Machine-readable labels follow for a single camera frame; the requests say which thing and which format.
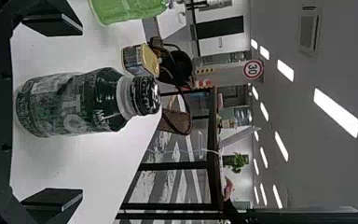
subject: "white table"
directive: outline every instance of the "white table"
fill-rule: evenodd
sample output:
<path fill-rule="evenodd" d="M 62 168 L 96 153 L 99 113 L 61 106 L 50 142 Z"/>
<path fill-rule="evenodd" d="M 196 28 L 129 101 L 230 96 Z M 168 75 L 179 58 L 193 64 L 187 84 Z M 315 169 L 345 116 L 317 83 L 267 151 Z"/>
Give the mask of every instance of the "white table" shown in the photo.
<path fill-rule="evenodd" d="M 123 71 L 121 48 L 145 42 L 142 21 L 102 27 L 88 1 L 70 0 L 84 35 L 44 37 L 20 25 L 11 38 L 14 89 L 27 79 L 113 66 Z M 119 133 L 41 139 L 14 123 L 10 185 L 22 200 L 44 188 L 83 189 L 70 223 L 112 223 L 160 119 L 133 118 Z"/>
<path fill-rule="evenodd" d="M 186 6 L 185 4 L 177 4 L 175 1 L 173 8 L 167 8 L 156 18 L 159 35 L 162 39 L 165 39 L 186 26 Z"/>

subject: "green plant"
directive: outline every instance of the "green plant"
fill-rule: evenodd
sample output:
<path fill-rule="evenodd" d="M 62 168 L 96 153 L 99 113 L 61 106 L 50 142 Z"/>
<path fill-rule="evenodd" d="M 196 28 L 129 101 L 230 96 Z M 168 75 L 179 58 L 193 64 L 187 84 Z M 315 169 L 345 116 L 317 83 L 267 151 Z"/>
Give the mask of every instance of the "green plant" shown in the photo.
<path fill-rule="evenodd" d="M 240 153 L 234 152 L 234 157 L 227 162 L 227 166 L 231 167 L 232 172 L 239 174 L 244 165 L 249 163 L 248 156 L 242 156 Z"/>

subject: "green bottle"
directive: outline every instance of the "green bottle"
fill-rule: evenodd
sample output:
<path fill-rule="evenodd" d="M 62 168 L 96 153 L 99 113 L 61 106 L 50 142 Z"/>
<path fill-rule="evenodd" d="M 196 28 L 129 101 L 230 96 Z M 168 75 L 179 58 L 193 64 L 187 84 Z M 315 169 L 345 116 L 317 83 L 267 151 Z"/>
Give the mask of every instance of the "green bottle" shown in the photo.
<path fill-rule="evenodd" d="M 167 9 L 166 0 L 89 0 L 92 13 L 102 25 L 155 17 Z"/>
<path fill-rule="evenodd" d="M 118 132 L 132 117 L 159 108 L 152 76 L 125 77 L 110 67 L 32 78 L 16 97 L 21 126 L 38 137 Z"/>

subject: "bottle label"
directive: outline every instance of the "bottle label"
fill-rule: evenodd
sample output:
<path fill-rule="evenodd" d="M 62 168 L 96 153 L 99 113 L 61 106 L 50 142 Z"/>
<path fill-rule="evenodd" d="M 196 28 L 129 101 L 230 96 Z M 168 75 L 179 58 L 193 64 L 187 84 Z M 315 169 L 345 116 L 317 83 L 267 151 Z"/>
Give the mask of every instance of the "bottle label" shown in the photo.
<path fill-rule="evenodd" d="M 99 106 L 101 103 L 95 100 L 99 71 L 28 80 L 16 100 L 22 126 L 39 137 L 111 132 L 110 118 L 106 117 L 109 115 L 105 115 L 104 108 Z M 121 75 L 110 77 L 119 80 Z"/>

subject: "bottle cap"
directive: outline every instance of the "bottle cap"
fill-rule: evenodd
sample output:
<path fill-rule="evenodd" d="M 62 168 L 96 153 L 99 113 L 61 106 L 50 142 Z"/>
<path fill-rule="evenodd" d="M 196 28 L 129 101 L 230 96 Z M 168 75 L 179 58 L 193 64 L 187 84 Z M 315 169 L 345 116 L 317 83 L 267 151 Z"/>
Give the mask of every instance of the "bottle cap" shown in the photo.
<path fill-rule="evenodd" d="M 153 76 L 137 76 L 132 83 L 131 97 L 138 114 L 156 114 L 161 106 L 156 79 Z"/>

